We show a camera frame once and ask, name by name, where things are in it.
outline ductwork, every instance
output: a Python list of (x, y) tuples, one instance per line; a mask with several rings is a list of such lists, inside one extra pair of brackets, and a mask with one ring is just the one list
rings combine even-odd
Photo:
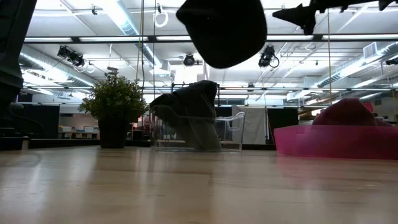
[[(112, 19), (112, 21), (119, 27), (124, 35), (140, 35), (137, 26), (134, 24), (133, 19), (130, 16), (127, 7), (124, 5), (122, 0), (105, 0), (101, 4), (101, 7)], [(153, 67), (161, 67), (162, 62), (155, 56), (153, 51), (148, 47), (147, 44), (143, 44), (142, 48), (140, 44), (134, 44), (138, 49), (142, 50), (144, 58), (149, 62), (149, 65)]]
[[(398, 54), (398, 42), (374, 42), (364, 48), (364, 53), (365, 54), (361, 54), (351, 59), (350, 61), (340, 65), (332, 72), (331, 77), (329, 77), (329, 73), (324, 74), (324, 76), (320, 77), (316, 83), (310, 86), (310, 88), (323, 88), (329, 85), (330, 81), (335, 82), (356, 72), (359, 72), (371, 66), (373, 63), (388, 60), (394, 54)], [(311, 93), (310, 90), (302, 90), (294, 93), (289, 93), (287, 95), (287, 100), (299, 99), (309, 93)]]
[(19, 63), (22, 64), (22, 69), (31, 69), (38, 72), (45, 72), (45, 76), (53, 80), (73, 80), (73, 86), (89, 87), (93, 86), (95, 80), (77, 72), (71, 67), (68, 67), (40, 52), (23, 46), (21, 54), (19, 55)]

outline white ceiling panel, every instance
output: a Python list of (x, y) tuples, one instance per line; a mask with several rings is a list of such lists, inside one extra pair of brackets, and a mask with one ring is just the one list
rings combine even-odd
[(27, 36), (93, 35), (74, 17), (33, 17)]

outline pink plastic tub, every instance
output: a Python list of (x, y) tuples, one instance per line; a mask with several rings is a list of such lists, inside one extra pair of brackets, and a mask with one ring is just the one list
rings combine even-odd
[(398, 159), (398, 128), (290, 126), (275, 130), (279, 153), (303, 157)]

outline stage light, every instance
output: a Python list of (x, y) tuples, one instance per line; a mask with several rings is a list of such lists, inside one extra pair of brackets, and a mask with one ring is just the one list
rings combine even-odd
[(398, 65), (398, 57), (392, 60), (386, 61), (386, 65)]
[(83, 67), (85, 65), (83, 55), (72, 52), (66, 46), (60, 46), (57, 55), (62, 59), (66, 59), (76, 67)]
[[(272, 66), (271, 62), (273, 59), (276, 59), (278, 61), (278, 64), (276, 66)], [(268, 66), (272, 68), (276, 68), (279, 66), (279, 58), (275, 56), (275, 49), (274, 46), (267, 45), (266, 49), (263, 51), (261, 54), (260, 60), (259, 60), (259, 66), (260, 68), (266, 68)]]
[(193, 57), (192, 54), (187, 54), (187, 56), (185, 56), (184, 61), (183, 61), (185, 66), (192, 66), (195, 64), (195, 58)]

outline gray cloth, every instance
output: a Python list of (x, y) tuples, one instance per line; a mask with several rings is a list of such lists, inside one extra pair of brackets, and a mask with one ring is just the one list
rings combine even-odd
[[(232, 115), (245, 112), (243, 144), (266, 144), (265, 129), (265, 109), (232, 106)], [(241, 136), (234, 134), (234, 141), (238, 141)]]

